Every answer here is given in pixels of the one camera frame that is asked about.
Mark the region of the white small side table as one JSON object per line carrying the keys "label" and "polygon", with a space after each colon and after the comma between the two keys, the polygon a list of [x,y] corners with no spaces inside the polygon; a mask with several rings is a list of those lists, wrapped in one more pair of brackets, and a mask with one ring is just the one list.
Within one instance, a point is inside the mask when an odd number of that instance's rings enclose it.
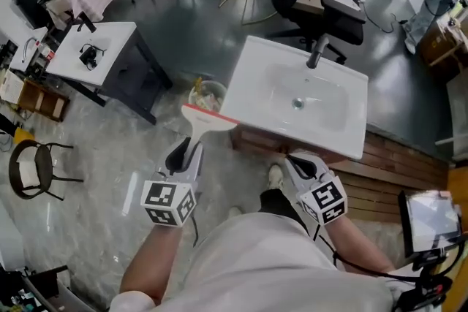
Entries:
{"label": "white small side table", "polygon": [[116,99],[152,125],[156,123],[151,113],[156,99],[173,85],[138,29],[125,44],[103,85],[58,78],[101,107],[107,104],[105,97]]}

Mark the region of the black metal frame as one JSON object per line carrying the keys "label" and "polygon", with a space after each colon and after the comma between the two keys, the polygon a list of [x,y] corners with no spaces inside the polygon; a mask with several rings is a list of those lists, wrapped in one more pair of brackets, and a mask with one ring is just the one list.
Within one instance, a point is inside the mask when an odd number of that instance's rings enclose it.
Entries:
{"label": "black metal frame", "polygon": [[40,273],[6,271],[0,265],[0,312],[63,312],[49,299],[59,296],[58,274],[66,265]]}

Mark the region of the black sink faucet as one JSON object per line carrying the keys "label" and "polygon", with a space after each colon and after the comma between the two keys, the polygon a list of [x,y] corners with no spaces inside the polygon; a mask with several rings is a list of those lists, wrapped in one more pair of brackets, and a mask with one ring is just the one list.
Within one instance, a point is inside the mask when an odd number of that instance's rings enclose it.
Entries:
{"label": "black sink faucet", "polygon": [[316,42],[315,46],[313,47],[311,54],[309,56],[306,65],[310,69],[315,69],[321,59],[325,48],[329,43],[329,39],[326,35],[322,35]]}

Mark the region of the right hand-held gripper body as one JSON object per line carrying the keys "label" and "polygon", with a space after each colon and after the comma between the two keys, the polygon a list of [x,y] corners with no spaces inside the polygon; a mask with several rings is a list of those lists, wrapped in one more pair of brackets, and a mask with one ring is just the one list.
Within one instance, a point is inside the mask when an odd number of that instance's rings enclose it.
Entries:
{"label": "right hand-held gripper body", "polygon": [[298,195],[298,201],[306,214],[320,226],[325,226],[347,214],[347,195],[338,176],[315,184]]}

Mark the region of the wooden plank platform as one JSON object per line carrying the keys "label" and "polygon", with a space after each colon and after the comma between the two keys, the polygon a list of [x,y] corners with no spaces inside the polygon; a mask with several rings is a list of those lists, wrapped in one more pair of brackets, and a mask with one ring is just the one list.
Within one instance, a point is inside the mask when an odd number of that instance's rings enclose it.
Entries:
{"label": "wooden plank platform", "polygon": [[444,190],[449,164],[367,132],[363,155],[330,165],[348,195],[350,218],[381,223],[401,221],[398,195]]}

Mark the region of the wooden vanity cabinet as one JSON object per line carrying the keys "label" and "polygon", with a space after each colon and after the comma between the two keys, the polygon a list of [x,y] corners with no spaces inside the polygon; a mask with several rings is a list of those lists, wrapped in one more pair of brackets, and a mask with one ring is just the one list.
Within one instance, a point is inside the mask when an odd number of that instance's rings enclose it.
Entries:
{"label": "wooden vanity cabinet", "polygon": [[242,124],[230,131],[230,139],[233,149],[240,151],[250,150],[278,155],[307,152],[319,156],[326,164],[348,160],[346,156],[319,146]]}

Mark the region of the white squeegee with red blade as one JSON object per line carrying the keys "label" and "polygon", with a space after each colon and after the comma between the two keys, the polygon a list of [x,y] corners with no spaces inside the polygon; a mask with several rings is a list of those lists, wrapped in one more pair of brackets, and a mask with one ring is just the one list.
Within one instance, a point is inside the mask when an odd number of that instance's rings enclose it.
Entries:
{"label": "white squeegee with red blade", "polygon": [[181,112],[192,126],[192,135],[184,155],[184,164],[189,161],[192,151],[205,133],[230,131],[239,124],[235,119],[204,110],[194,104],[183,104]]}

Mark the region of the white ceramic sink basin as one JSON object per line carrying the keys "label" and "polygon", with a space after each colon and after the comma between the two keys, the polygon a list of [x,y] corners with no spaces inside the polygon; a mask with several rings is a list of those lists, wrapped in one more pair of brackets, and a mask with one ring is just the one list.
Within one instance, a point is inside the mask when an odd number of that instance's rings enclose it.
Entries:
{"label": "white ceramic sink basin", "polygon": [[366,133],[368,78],[309,53],[246,38],[220,113],[240,123],[360,159]]}

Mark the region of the wooden crate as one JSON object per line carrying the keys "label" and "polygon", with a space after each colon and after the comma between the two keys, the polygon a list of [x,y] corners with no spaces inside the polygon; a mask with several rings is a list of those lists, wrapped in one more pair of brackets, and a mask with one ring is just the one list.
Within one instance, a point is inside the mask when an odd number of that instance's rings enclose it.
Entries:
{"label": "wooden crate", "polygon": [[43,85],[25,79],[18,100],[24,110],[40,114],[55,122],[64,120],[69,99]]}

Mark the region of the white sink with chrome faucet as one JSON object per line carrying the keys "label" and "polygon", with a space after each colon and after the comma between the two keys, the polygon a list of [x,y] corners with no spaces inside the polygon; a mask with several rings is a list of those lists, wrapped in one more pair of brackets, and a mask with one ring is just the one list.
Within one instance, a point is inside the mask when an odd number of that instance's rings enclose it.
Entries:
{"label": "white sink with chrome faucet", "polygon": [[16,51],[9,69],[11,71],[25,72],[33,58],[38,54],[38,48],[42,40],[38,37],[30,37]]}

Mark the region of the person's white shirt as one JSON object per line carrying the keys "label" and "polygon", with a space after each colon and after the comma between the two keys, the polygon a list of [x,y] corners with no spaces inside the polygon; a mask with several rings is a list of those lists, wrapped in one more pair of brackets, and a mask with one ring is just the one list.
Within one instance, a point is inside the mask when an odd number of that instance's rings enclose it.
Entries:
{"label": "person's white shirt", "polygon": [[110,312],[390,312],[384,281],[333,267],[290,218],[248,213],[201,244],[183,289],[161,304],[147,291],[117,295]]}

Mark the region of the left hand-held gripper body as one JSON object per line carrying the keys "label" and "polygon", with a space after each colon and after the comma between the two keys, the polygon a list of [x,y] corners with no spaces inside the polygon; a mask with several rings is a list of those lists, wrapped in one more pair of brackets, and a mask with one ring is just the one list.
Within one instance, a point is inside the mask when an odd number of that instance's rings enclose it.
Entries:
{"label": "left hand-held gripper body", "polygon": [[199,172],[169,175],[155,172],[146,180],[140,205],[156,225],[182,227],[197,206]]}

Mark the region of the black tablet screen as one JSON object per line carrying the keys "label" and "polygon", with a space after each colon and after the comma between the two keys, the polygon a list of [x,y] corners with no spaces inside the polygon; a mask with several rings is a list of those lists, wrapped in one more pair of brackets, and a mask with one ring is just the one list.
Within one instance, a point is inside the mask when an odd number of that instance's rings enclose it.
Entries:
{"label": "black tablet screen", "polygon": [[462,237],[461,219],[448,191],[422,191],[398,195],[404,253],[452,248]]}

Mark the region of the person's right forearm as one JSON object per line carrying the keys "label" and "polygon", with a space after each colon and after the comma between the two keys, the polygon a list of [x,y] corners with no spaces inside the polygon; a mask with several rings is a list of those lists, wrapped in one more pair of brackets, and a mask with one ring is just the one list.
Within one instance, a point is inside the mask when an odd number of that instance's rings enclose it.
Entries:
{"label": "person's right forearm", "polygon": [[371,270],[389,273],[396,269],[391,260],[348,217],[339,217],[327,224],[325,230],[338,255],[358,266],[344,263],[347,272],[366,274],[364,270]]}

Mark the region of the white waste bin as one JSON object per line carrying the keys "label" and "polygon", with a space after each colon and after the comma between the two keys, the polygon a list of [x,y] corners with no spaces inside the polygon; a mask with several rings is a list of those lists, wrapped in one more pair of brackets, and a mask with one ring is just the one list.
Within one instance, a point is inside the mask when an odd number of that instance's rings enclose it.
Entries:
{"label": "white waste bin", "polygon": [[188,103],[219,113],[226,93],[227,89],[221,83],[199,78],[189,93]]}

